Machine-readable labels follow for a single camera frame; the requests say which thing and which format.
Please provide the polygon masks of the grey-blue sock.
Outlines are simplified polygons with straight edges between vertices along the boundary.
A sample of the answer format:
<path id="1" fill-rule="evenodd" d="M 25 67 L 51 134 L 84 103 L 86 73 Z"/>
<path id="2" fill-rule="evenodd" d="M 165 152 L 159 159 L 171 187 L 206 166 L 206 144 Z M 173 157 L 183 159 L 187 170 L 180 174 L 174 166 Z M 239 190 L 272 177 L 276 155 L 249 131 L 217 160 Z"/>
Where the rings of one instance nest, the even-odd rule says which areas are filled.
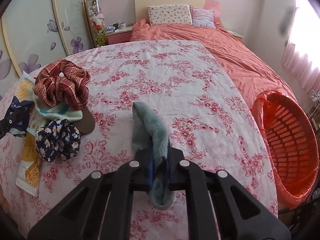
<path id="1" fill-rule="evenodd" d="M 167 182 L 167 158 L 169 136 L 163 120 L 143 102 L 132 106 L 133 132 L 132 149 L 134 152 L 152 147 L 153 178 L 149 191 L 150 202 L 156 209 L 167 210 L 176 200 L 176 193 L 170 191 Z"/>

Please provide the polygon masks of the mint green sock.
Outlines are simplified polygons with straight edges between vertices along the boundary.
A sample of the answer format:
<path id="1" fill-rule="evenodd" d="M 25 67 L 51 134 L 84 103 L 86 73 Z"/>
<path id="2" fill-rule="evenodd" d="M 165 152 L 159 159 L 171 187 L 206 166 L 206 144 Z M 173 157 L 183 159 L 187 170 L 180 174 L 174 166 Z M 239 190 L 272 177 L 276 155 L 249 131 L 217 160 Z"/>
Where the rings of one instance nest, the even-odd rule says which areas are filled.
<path id="1" fill-rule="evenodd" d="M 79 121 L 83 117 L 81 110 L 74 111 L 66 102 L 60 102 L 54 107 L 47 106 L 38 96 L 33 96 L 34 108 L 30 116 L 29 126 L 44 124 L 48 120 L 68 120 L 69 122 Z"/>

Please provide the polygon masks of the red plaid scrunchie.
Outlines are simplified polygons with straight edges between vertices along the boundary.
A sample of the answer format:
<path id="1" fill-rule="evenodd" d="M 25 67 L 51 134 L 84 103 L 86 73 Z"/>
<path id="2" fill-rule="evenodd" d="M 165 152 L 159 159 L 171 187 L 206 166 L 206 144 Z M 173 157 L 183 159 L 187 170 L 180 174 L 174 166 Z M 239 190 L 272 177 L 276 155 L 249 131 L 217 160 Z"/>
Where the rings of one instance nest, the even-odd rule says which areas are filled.
<path id="1" fill-rule="evenodd" d="M 87 105 L 90 79 L 87 70 L 67 59 L 60 59 L 40 71 L 33 91 L 48 107 L 65 102 L 72 110 L 79 111 Z"/>

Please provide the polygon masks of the navy floral scrunchie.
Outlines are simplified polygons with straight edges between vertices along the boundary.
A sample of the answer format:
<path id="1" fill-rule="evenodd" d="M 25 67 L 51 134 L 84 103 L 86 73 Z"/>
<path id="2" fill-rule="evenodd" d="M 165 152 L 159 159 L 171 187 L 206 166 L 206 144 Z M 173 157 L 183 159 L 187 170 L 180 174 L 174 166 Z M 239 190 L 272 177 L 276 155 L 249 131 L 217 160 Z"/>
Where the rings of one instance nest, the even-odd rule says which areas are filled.
<path id="1" fill-rule="evenodd" d="M 41 126 L 35 133 L 35 145 L 40 158 L 48 163 L 57 157 L 67 161 L 80 150 L 79 130 L 67 119 L 57 119 Z"/>

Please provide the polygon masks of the brown hair clip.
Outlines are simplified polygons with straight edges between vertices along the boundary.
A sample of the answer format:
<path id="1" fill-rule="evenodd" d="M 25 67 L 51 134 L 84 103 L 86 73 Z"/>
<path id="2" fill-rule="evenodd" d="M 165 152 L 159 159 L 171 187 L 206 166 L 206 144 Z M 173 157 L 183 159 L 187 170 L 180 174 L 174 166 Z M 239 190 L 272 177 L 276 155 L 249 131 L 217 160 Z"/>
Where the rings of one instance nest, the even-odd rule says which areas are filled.
<path id="1" fill-rule="evenodd" d="M 79 130 L 80 134 L 89 134 L 95 128 L 95 119 L 90 110 L 85 107 L 82 110 L 82 119 L 73 122 L 73 125 Z"/>

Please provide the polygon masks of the floral pink tablecloth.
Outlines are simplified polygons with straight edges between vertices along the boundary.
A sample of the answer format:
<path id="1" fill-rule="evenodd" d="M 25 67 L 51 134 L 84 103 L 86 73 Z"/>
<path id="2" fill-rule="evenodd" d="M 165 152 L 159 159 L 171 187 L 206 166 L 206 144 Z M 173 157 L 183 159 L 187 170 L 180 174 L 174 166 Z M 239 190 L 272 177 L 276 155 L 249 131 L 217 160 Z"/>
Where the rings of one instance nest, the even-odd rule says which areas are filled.
<path id="1" fill-rule="evenodd" d="M 210 172 L 226 170 L 278 213 L 271 164 L 251 111 L 217 57 L 199 42 L 129 42 L 68 59 L 91 76 L 87 106 L 95 129 L 81 137 L 78 155 L 42 163 L 33 197 L 16 185 L 24 139 L 8 134 L 1 140 L 1 186 L 22 235 L 93 171 L 113 172 L 133 159 L 136 101 L 162 118 L 171 145 L 186 159 Z"/>

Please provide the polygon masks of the floral sliding wardrobe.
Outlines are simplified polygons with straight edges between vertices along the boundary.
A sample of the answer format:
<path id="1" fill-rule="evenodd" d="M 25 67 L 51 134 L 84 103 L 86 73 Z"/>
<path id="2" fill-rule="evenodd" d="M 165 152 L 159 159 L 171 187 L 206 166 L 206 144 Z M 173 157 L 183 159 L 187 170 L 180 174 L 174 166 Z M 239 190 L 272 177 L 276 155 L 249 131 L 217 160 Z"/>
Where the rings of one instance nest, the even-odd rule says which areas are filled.
<path id="1" fill-rule="evenodd" d="M 23 72 L 90 48 L 85 0 L 1 0 L 1 96 Z"/>

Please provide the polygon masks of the orange laundry basket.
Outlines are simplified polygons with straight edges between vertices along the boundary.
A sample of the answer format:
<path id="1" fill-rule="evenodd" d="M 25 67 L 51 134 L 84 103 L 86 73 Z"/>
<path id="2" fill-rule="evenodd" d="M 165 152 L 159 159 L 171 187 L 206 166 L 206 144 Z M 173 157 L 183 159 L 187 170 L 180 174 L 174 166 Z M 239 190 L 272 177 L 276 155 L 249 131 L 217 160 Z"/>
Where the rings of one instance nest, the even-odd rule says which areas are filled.
<path id="1" fill-rule="evenodd" d="M 311 123 L 298 103 L 277 90 L 260 93 L 251 113 L 266 145 L 278 201 L 295 209 L 310 196 L 319 171 Z"/>

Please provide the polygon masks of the pink bedside table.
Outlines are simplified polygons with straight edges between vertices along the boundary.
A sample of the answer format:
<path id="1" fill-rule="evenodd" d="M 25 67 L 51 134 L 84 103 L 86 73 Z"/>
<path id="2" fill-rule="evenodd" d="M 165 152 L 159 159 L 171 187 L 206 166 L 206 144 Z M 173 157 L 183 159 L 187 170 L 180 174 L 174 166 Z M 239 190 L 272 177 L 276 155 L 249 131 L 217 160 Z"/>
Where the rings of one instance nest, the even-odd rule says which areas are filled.
<path id="1" fill-rule="evenodd" d="M 129 42 L 132 35 L 132 26 L 124 29 L 115 30 L 107 34 L 107 41 L 109 45 Z"/>

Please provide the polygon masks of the salmon pink duvet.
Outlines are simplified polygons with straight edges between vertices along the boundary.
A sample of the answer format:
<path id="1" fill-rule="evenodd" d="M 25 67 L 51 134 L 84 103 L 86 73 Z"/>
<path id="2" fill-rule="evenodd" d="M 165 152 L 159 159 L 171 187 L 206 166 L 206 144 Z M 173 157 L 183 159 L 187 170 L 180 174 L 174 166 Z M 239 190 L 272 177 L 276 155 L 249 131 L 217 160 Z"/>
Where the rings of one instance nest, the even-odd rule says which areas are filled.
<path id="1" fill-rule="evenodd" d="M 188 40 L 200 42 L 233 81 L 248 107 L 266 90 L 278 90 L 296 101 L 289 85 L 262 59 L 223 28 L 187 24 L 149 25 L 146 19 L 132 27 L 131 41 Z"/>

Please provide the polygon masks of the white mug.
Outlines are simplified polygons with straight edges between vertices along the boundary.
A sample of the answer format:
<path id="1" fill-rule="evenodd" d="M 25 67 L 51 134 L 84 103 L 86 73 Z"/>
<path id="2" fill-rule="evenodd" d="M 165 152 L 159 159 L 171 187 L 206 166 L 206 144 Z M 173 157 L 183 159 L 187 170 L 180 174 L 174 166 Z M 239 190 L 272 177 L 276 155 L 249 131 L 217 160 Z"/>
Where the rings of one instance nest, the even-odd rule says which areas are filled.
<path id="1" fill-rule="evenodd" d="M 125 29 L 125 28 L 126 28 L 125 22 L 118 24 L 118 29 Z"/>

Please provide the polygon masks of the plush toy display tube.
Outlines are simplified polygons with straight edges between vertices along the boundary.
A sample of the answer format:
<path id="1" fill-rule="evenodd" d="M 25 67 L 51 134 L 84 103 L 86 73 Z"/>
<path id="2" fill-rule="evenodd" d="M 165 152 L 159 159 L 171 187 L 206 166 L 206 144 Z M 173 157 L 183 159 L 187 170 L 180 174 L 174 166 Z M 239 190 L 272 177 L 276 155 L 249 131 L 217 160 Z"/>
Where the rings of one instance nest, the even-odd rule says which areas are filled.
<path id="1" fill-rule="evenodd" d="M 104 15 L 101 11 L 99 0 L 86 0 L 87 16 L 91 36 L 96 47 L 102 47 L 107 44 L 106 28 Z"/>

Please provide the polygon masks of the floral cream pillow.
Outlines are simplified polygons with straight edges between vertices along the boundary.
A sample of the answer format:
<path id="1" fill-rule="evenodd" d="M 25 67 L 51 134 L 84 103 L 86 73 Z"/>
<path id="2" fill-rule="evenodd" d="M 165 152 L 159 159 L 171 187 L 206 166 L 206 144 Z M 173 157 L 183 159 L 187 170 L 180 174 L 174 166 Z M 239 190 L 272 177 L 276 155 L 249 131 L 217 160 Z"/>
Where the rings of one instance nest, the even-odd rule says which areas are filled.
<path id="1" fill-rule="evenodd" d="M 190 7 L 187 4 L 157 5 L 147 9 L 151 25 L 193 24 Z"/>

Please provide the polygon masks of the beige wooden headboard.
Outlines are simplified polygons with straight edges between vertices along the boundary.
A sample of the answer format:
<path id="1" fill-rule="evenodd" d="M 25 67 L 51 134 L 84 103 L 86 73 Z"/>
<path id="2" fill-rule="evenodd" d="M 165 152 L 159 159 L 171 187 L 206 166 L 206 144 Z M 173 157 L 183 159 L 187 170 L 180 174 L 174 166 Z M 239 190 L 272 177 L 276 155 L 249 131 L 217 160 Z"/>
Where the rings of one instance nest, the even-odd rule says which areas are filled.
<path id="1" fill-rule="evenodd" d="M 135 0 L 136 21 L 146 20 L 146 22 L 151 25 L 147 7 L 169 4 L 187 4 L 189 7 L 192 5 L 197 8 L 214 10 L 214 24 L 220 23 L 220 3 L 214 0 Z"/>

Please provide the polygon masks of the pink window curtain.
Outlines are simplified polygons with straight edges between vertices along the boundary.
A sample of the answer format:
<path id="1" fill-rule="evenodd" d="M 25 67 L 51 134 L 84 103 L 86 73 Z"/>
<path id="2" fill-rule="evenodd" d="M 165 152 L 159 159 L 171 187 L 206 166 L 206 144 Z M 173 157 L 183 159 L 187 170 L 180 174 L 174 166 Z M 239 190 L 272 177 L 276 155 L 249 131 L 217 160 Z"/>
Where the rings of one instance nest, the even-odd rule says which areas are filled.
<path id="1" fill-rule="evenodd" d="M 308 0 L 295 0 L 281 63 L 306 92 L 319 90 L 319 16 Z"/>

